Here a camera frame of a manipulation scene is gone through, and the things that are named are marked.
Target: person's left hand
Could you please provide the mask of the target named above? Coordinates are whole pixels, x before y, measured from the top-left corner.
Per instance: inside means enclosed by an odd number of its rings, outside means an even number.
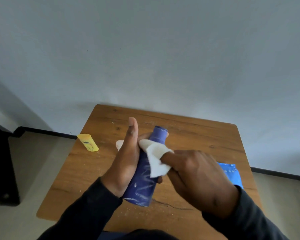
[[[101,177],[103,185],[115,196],[122,197],[126,191],[138,165],[141,139],[148,139],[150,133],[138,136],[138,123],[133,117],[129,117],[129,128],[120,150],[118,151],[111,167]]]

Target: beige floor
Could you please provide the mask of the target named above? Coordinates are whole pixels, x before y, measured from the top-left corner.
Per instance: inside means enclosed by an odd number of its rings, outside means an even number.
[[[21,204],[0,206],[0,239],[36,239],[54,224],[36,212],[74,140],[26,132],[9,143]],[[300,181],[253,175],[267,216],[290,239],[300,240]]]

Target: blue pouch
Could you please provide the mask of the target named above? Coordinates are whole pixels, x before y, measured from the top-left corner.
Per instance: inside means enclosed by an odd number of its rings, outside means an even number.
[[[231,181],[231,183],[233,183],[235,185],[239,185],[242,189],[244,188],[242,186],[239,171],[237,170],[235,164],[227,164],[227,163],[221,163],[221,162],[218,162],[218,164],[223,169],[224,173],[226,174],[228,179]]]

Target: forearm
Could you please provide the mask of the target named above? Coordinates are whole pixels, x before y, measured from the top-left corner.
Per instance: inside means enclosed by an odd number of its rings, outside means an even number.
[[[96,240],[121,203],[122,199],[113,195],[98,178],[64,211],[60,220],[39,237],[39,240]]]
[[[237,206],[232,214],[221,220],[211,214],[202,213],[203,218],[228,239],[288,239],[253,202],[244,190],[236,186],[240,193]]]

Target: table top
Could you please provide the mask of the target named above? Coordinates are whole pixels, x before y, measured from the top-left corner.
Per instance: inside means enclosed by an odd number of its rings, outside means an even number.
[[[151,132],[156,125],[168,129],[166,146],[172,150],[201,150],[212,154],[218,162],[236,164],[244,190],[261,207],[236,125],[98,104],[81,133],[90,134],[99,151],[89,152],[79,139],[76,140],[37,217],[57,221],[64,210],[107,171],[117,153],[116,141],[124,139],[129,117],[138,121],[139,134]],[[180,240],[225,239],[202,219],[198,210],[175,192],[167,176],[156,186],[149,207],[124,200],[104,228],[119,232],[136,229],[159,229]]]

